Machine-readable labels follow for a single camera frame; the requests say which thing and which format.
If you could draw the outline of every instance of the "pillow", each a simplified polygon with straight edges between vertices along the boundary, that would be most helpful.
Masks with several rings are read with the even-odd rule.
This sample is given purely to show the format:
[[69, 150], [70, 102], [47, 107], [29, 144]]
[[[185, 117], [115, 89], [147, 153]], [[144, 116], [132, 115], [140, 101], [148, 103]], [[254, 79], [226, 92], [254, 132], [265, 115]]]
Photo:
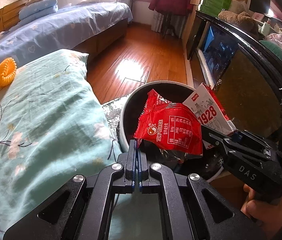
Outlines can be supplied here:
[[271, 41], [260, 41], [282, 61], [282, 49]]
[[58, 50], [0, 89], [0, 239], [71, 177], [97, 174], [121, 153], [86, 81], [86, 60]]

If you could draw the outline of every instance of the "wooden floor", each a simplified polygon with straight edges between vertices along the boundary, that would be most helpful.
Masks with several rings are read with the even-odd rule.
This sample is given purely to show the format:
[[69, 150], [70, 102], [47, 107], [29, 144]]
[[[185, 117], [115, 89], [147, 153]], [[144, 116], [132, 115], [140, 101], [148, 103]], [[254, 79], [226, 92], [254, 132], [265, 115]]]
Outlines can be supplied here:
[[132, 23], [88, 65], [87, 81], [101, 104], [156, 80], [186, 84], [184, 55], [181, 39], [162, 39], [147, 25]]

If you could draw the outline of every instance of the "red wrapper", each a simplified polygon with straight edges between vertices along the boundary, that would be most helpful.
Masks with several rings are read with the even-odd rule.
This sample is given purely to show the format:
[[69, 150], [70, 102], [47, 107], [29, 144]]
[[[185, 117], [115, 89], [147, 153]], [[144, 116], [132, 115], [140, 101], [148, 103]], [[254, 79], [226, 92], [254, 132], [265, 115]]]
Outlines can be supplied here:
[[171, 103], [155, 90], [148, 93], [135, 138], [155, 143], [160, 149], [202, 154], [201, 125], [182, 103]]

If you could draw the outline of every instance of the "plush toy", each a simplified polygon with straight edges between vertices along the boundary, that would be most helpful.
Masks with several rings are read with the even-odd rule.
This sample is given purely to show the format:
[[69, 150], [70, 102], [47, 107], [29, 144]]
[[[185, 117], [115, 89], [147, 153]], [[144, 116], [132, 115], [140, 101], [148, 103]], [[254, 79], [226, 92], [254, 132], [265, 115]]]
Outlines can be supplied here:
[[258, 37], [257, 22], [250, 17], [247, 12], [236, 14], [230, 11], [222, 11], [219, 13], [219, 18], [227, 23], [230, 23], [240, 30], [252, 34], [254, 38]]

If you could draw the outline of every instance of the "orange coiled hair tie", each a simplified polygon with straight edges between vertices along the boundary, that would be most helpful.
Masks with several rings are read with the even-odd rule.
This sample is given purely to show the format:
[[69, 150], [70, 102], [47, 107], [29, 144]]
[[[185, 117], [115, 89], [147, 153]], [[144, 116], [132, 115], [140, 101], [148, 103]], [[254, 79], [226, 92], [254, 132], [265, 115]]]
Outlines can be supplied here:
[[6, 58], [0, 64], [0, 87], [11, 84], [15, 78], [16, 63], [11, 57]]

